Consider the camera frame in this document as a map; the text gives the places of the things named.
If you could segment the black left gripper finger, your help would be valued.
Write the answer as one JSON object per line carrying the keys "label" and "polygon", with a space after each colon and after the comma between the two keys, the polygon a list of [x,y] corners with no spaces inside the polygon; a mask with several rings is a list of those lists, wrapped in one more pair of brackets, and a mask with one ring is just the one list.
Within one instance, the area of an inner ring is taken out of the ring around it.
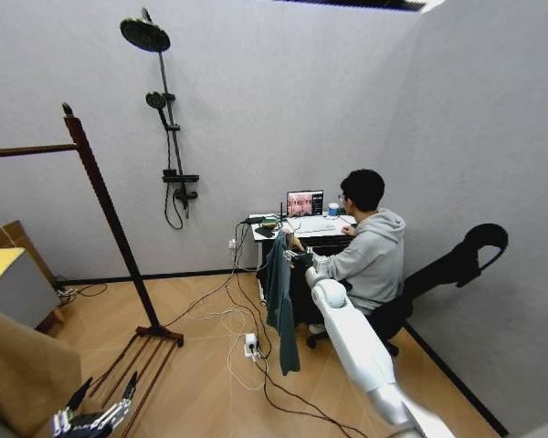
{"label": "black left gripper finger", "polygon": [[138,372],[135,371],[122,394],[121,400],[114,403],[90,424],[92,431],[102,431],[107,426],[110,426],[114,430],[124,420],[132,407],[132,398],[136,390],[137,377]]}
{"label": "black left gripper finger", "polygon": [[74,419],[77,409],[83,402],[92,380],[92,377],[88,378],[88,380],[72,394],[67,405],[62,410],[53,414],[51,417],[52,433],[69,433],[71,431],[71,421]]}

